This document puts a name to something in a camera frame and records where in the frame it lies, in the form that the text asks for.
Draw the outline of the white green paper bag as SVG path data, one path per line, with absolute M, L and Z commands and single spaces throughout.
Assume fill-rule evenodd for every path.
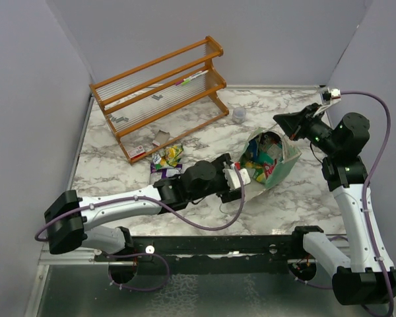
M 252 161 L 249 142 L 258 134 L 266 131 L 272 131 L 278 134 L 275 126 L 271 127 L 271 129 L 263 129 L 259 127 L 249 134 L 247 139 L 244 139 L 245 135 L 241 133 L 240 138 L 234 140 L 233 150 L 234 153 L 238 155 L 236 162 L 238 162 L 242 168 L 245 168 L 244 165 L 246 162 Z M 245 190 L 245 202 L 280 184 L 290 174 L 294 165 L 300 158 L 301 151 L 291 143 L 288 137 L 285 135 L 279 136 L 282 141 L 283 159 L 277 163 L 272 178 L 268 179 L 264 184 L 261 184 L 251 178 L 251 183 L 242 187 L 242 189 Z

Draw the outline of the yellow green snack packet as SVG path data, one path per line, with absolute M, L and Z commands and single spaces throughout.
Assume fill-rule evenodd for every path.
M 166 147 L 152 154 L 155 169 L 175 168 L 183 155 L 183 145 L 177 144 Z

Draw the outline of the teal snack packet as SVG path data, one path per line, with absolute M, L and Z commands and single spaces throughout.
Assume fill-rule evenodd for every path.
M 255 136 L 250 142 L 251 160 L 257 164 L 273 165 L 283 159 L 281 137 L 272 131 Z

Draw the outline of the yellow green Fox's candy bag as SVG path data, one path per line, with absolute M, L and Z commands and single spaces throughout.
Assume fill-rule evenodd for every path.
M 261 164 L 248 161 L 244 166 L 250 178 L 261 184 L 264 184 L 268 179 L 272 178 L 276 165 L 277 160 L 274 160 L 272 163 L 263 162 Z

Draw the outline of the purple snack packet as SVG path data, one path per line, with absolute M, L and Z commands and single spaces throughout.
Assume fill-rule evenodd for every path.
M 173 168 L 162 168 L 160 170 L 157 170 L 155 165 L 153 163 L 150 163 L 150 177 L 149 177 L 149 184 L 153 185 L 155 182 L 173 177 L 177 174 L 180 174 L 182 171 L 182 164 L 177 164 Z

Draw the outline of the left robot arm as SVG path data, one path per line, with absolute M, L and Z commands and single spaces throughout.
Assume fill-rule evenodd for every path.
M 111 229 L 107 223 L 144 215 L 159 215 L 185 209 L 190 203 L 216 195 L 223 203 L 245 201 L 245 187 L 251 182 L 246 169 L 228 153 L 209 162 L 200 160 L 184 172 L 142 189 L 100 197 L 80 197 L 75 190 L 63 192 L 44 213 L 45 227 L 35 235 L 48 243 L 53 255 L 77 248 L 90 248 L 128 259 L 133 243 L 127 229 Z

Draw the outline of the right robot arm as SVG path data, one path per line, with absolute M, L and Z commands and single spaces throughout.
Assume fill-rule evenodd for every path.
M 325 154 L 321 170 L 341 211 L 350 254 L 344 255 L 319 229 L 292 239 L 290 251 L 297 258 L 310 254 L 319 262 L 340 304 L 391 304 L 396 269 L 371 209 L 368 173 L 359 155 L 370 138 L 369 120 L 350 112 L 331 128 L 323 122 L 320 107 L 311 104 L 273 119 L 290 140 L 308 139 Z

